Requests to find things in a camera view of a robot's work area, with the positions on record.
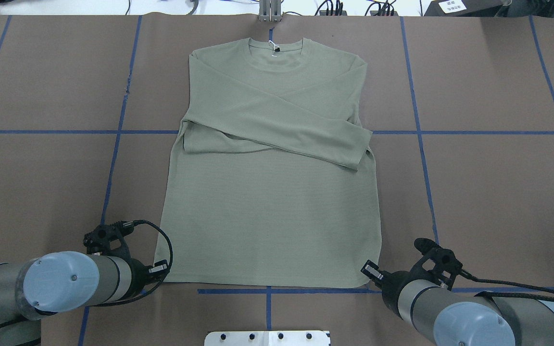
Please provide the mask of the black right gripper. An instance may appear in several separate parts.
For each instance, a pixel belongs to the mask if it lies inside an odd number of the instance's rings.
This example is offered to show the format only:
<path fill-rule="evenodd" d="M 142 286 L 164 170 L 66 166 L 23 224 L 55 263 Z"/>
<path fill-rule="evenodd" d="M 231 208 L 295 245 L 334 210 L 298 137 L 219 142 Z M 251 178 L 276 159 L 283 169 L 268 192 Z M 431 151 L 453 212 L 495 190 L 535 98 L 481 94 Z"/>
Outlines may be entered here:
<path fill-rule="evenodd" d="M 371 260 L 367 260 L 361 267 L 361 273 L 369 278 L 370 281 L 380 281 L 380 290 L 382 291 L 382 300 L 387 309 L 393 313 L 399 313 L 398 300 L 404 287 L 415 278 L 404 270 L 390 273 L 380 270 L 378 265 Z"/>

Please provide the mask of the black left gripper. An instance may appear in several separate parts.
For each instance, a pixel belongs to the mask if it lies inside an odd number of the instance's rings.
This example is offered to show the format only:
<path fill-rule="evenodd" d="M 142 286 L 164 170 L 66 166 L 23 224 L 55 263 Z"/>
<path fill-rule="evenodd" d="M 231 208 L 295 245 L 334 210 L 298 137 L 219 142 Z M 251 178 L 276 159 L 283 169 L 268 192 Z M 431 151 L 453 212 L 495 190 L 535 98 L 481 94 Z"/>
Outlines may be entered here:
<path fill-rule="evenodd" d="M 142 289 L 150 284 L 151 274 L 168 274 L 168 260 L 161 260 L 151 265 L 144 265 L 140 260 L 130 260 L 130 295 L 137 296 Z"/>

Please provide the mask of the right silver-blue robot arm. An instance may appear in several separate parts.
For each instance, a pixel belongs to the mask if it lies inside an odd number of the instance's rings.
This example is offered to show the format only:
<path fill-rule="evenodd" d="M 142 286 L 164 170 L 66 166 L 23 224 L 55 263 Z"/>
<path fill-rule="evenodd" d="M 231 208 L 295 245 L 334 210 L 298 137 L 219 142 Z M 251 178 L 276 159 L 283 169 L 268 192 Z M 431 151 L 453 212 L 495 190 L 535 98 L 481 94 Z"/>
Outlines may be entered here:
<path fill-rule="evenodd" d="M 436 346 L 554 346 L 554 297 L 483 291 L 466 297 L 423 271 L 361 268 L 388 309 Z"/>

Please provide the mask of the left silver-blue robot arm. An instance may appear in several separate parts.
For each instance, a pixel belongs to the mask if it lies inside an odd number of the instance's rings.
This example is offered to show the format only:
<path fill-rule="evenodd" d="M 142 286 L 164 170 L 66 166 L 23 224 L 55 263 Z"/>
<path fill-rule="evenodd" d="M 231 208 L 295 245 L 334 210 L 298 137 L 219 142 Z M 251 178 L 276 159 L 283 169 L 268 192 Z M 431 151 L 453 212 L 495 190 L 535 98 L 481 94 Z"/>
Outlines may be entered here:
<path fill-rule="evenodd" d="M 86 307 L 130 304 L 167 277 L 171 261 L 151 266 L 119 256 L 50 253 L 0 263 L 0 346 L 39 346 L 41 322 Z"/>

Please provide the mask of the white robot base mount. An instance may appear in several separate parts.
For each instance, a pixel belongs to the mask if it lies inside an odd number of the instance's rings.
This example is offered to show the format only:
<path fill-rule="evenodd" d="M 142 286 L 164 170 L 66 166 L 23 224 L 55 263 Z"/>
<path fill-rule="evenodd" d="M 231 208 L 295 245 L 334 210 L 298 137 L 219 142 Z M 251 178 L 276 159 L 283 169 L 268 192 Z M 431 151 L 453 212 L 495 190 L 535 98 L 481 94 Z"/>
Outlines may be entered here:
<path fill-rule="evenodd" d="M 205 337 L 205 346 L 330 346 L 329 331 L 217 331 Z"/>

